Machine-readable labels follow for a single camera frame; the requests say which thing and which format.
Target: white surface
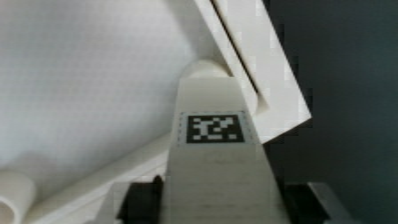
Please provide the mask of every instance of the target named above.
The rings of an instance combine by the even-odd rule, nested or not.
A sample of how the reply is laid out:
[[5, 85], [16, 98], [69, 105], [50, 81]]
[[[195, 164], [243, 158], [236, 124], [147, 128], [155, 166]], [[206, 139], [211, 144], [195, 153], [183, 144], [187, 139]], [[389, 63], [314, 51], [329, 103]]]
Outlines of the white surface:
[[0, 0], [0, 168], [39, 200], [169, 132], [203, 58], [222, 63], [192, 1]]
[[[236, 113], [245, 141], [181, 144], [185, 114]], [[236, 78], [179, 81], [163, 186], [162, 224], [290, 223]]]
[[25, 175], [0, 171], [0, 223], [21, 224], [36, 199], [36, 184]]
[[[153, 118], [171, 122], [176, 96], [171, 95], [176, 94], [183, 67], [204, 57], [222, 62], [217, 47], [242, 88], [251, 88], [210, 1], [195, 2], [201, 15], [194, 3], [185, 0], [123, 0], [112, 3], [105, 0], [0, 0], [0, 121], [5, 124], [0, 126], [0, 153], [7, 155], [0, 157], [0, 167], [12, 164], [11, 168], [28, 172], [43, 187], [43, 198], [101, 164], [114, 162], [37, 204], [27, 223], [82, 224], [96, 214], [112, 182], [146, 175], [144, 170], [158, 167], [162, 170], [163, 165], [151, 163], [151, 158], [140, 155], [142, 150], [153, 149], [151, 156], [165, 162], [162, 150], [167, 149], [162, 147], [167, 140], [156, 141], [137, 152], [133, 149], [165, 133], [162, 126], [153, 126], [158, 124]], [[258, 46], [243, 51], [251, 46], [247, 41], [236, 41], [235, 45], [242, 44], [238, 53], [245, 63], [251, 62], [249, 73], [261, 84], [261, 97], [267, 104], [275, 102], [268, 120], [254, 118], [258, 131], [265, 131], [259, 132], [265, 142], [306, 121], [309, 113], [261, 4], [258, 0], [231, 1], [229, 9], [235, 10], [229, 12], [231, 17], [242, 19], [236, 24], [245, 40], [252, 40], [251, 46]], [[242, 33], [229, 34], [238, 40]], [[133, 63], [130, 59], [140, 59], [139, 53], [144, 59]], [[155, 73], [137, 73], [137, 68]], [[167, 74], [174, 75], [171, 82], [163, 80], [165, 77], [169, 80]], [[172, 103], [162, 103], [160, 99], [172, 100]], [[165, 116], [162, 109], [169, 110], [167, 119], [160, 119]], [[151, 119], [133, 119], [149, 116], [142, 115], [147, 111], [153, 111]], [[268, 105], [263, 105], [258, 112], [268, 111]], [[277, 111], [290, 116], [277, 117]], [[115, 160], [128, 151], [126, 158]], [[44, 185], [48, 176], [52, 184]]]
[[311, 118], [309, 109], [263, 1], [215, 0], [215, 5], [259, 90], [254, 125], [265, 143]]

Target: white plastic part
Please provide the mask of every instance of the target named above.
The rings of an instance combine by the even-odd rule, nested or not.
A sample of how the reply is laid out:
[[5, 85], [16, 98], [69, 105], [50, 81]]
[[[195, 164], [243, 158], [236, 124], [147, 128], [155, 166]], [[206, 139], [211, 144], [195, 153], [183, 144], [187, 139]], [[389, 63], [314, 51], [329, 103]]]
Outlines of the white plastic part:
[[[220, 66], [220, 64], [215, 61], [199, 60], [187, 67], [181, 77], [188, 77], [188, 78], [222, 78], [224, 77], [226, 78], [229, 76], [233, 75], [227, 74], [226, 68]], [[252, 85], [240, 84], [240, 88], [242, 88], [242, 93], [245, 97], [249, 112], [251, 112], [251, 115], [254, 115], [258, 111], [258, 94], [254, 92]]]
[[229, 74], [226, 68], [213, 60], [199, 60], [185, 68], [181, 77], [217, 78], [217, 77], [229, 77]]
[[162, 224], [290, 223], [233, 77], [179, 81], [163, 186]]
[[0, 223], [21, 224], [36, 199], [36, 184], [28, 177], [0, 171]]
[[311, 113], [263, 1], [213, 0], [211, 2], [247, 68], [247, 75], [258, 87], [259, 104], [254, 125], [259, 141], [265, 143], [311, 118]]

